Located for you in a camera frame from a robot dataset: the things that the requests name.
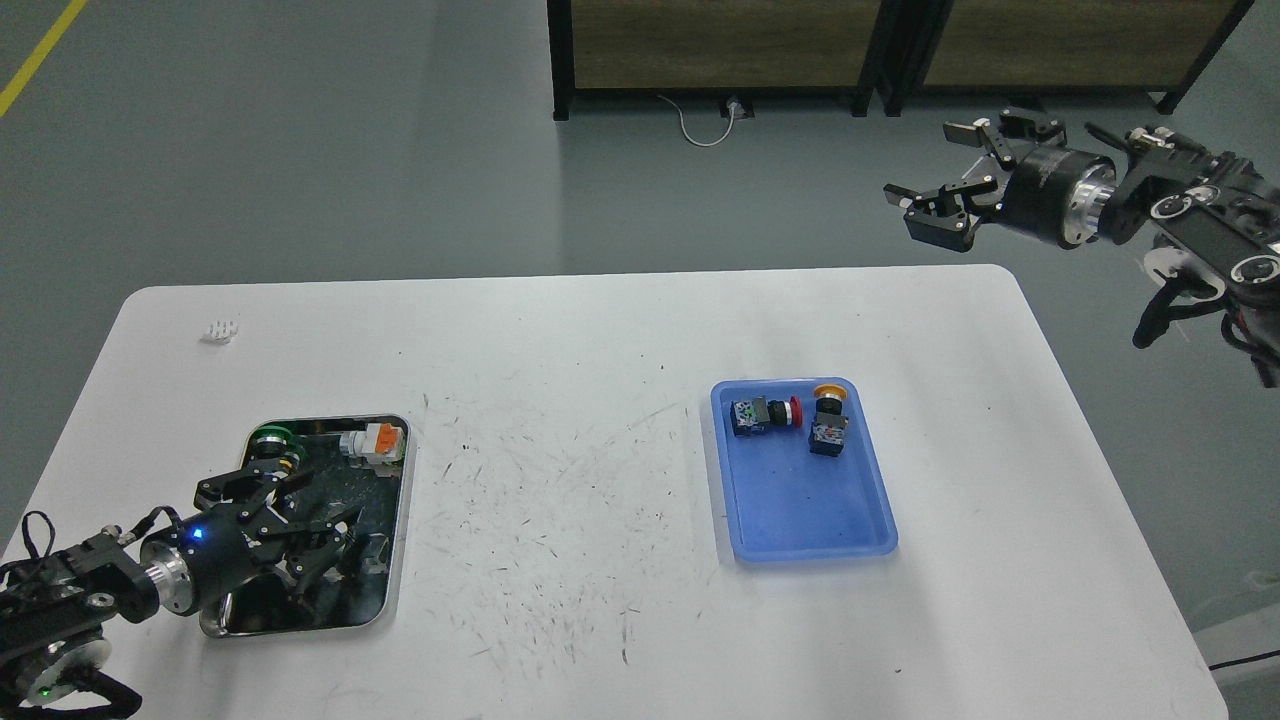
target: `blue tray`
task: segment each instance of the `blue tray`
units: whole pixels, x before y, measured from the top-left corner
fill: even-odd
[[[849,391],[846,445],[837,457],[809,452],[813,388]],[[728,423],[735,400],[764,396],[804,407],[801,428],[737,437]],[[858,391],[844,378],[724,380],[712,388],[724,510],[733,552],[750,562],[886,555],[897,527],[876,464]]]

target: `white power cable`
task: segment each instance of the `white power cable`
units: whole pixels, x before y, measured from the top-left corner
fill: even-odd
[[[724,135],[719,136],[719,140],[717,140],[714,142],[698,142],[696,140],[689,137],[689,131],[685,129],[685,111],[680,109],[680,105],[676,105],[676,102],[671,97],[667,97],[666,95],[659,95],[658,97],[662,97],[663,100],[666,100],[667,102],[669,102],[672,108],[676,109],[676,114],[680,115],[680,132],[684,133],[685,140],[687,140],[690,142],[690,145],[696,145],[698,147],[714,147],[714,146],[719,145],[721,142],[724,142],[724,138],[728,137],[728,133],[733,132],[733,108],[730,106],[728,108],[728,127],[724,128]]]

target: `power outlet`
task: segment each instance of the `power outlet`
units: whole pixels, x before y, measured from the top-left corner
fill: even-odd
[[[733,120],[745,120],[755,117],[755,108],[751,105],[751,101],[742,100],[737,95],[730,95],[724,100],[721,100],[721,117],[727,119],[730,111],[733,113]]]

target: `wooden cabinet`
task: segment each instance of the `wooden cabinet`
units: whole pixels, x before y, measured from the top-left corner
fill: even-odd
[[[927,92],[1164,92],[1172,111],[1252,0],[908,0],[886,111]]]
[[[590,94],[823,92],[865,114],[899,0],[548,0],[556,119]]]

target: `gray floor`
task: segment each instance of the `gray floor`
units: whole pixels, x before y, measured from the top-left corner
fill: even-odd
[[[1280,675],[1270,674],[1222,688],[1222,697],[1231,712],[1231,720],[1275,720],[1280,711]]]
[[[5,78],[52,5],[0,4]],[[1277,32],[1280,4],[1260,3],[1167,120],[1272,179]],[[974,154],[942,142],[942,120],[1001,102],[854,119],[831,101],[762,100],[698,150],[658,100],[553,123],[539,3],[91,3],[0,120],[0,528],[146,286],[998,263],[1193,629],[1280,602],[1244,583],[1280,569],[1280,391],[1258,389],[1215,322],[1129,346],[1155,290],[1142,241],[1061,252],[989,229],[956,256],[911,242],[884,205],[887,181],[964,170]],[[1100,151],[1083,120],[1157,119],[1137,96],[1050,109]],[[690,129],[714,137],[721,120],[707,104]],[[120,451],[145,462],[156,448]],[[87,489],[128,486],[83,475]]]

